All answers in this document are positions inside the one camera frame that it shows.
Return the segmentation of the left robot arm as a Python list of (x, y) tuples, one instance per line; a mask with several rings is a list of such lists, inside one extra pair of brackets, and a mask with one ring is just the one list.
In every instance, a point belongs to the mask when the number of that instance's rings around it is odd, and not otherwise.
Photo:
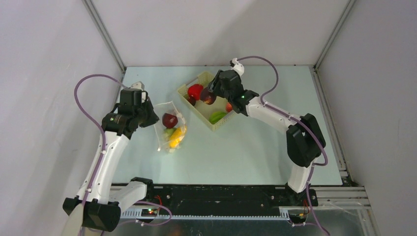
[(155, 191), (146, 178), (133, 178), (116, 194), (111, 194), (113, 176), (123, 151), (137, 128), (154, 125), (159, 118), (148, 93), (140, 88), (124, 88), (120, 92), (116, 113), (108, 113), (100, 126), (101, 137), (85, 182), (74, 198), (66, 198), (63, 210), (76, 219), (75, 231), (81, 227), (112, 232), (121, 214), (140, 201), (149, 205)]

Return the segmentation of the clear zip top bag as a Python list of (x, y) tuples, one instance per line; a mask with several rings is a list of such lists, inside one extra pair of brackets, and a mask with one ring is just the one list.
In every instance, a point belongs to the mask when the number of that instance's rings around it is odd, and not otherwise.
[(187, 133), (186, 119), (173, 101), (154, 106), (159, 121), (153, 126), (158, 140), (158, 151), (173, 153), (181, 147)]

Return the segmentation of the green cabbage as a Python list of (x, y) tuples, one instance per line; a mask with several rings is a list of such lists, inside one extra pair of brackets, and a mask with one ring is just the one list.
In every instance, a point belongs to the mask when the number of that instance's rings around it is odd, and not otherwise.
[(173, 135), (173, 133), (176, 131), (176, 128), (174, 127), (174, 128), (165, 128), (164, 129), (164, 136), (166, 137), (166, 138), (169, 138), (169, 137), (171, 137), (172, 135)]

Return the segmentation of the dark red apple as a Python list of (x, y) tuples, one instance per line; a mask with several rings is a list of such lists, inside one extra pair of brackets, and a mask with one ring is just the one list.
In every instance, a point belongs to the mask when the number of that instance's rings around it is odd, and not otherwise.
[(216, 95), (209, 91), (206, 87), (200, 93), (200, 100), (205, 104), (212, 105), (216, 101)]

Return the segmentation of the red yellow apple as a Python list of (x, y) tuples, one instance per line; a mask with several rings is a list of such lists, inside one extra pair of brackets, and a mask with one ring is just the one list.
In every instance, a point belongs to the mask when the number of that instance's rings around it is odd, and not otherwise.
[(178, 124), (178, 117), (170, 113), (164, 113), (162, 116), (162, 124), (167, 128), (174, 128)]

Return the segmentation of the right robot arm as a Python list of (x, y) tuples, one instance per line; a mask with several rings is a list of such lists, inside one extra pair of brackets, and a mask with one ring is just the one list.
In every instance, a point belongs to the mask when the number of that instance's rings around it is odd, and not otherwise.
[(219, 70), (208, 89), (225, 98), (232, 109), (247, 117), (264, 122), (286, 137), (287, 155), (292, 161), (286, 192), (288, 203), (300, 205), (306, 198), (305, 189), (311, 178), (315, 160), (323, 155), (326, 142), (317, 119), (312, 114), (297, 116), (261, 100), (259, 94), (244, 89), (235, 70)]

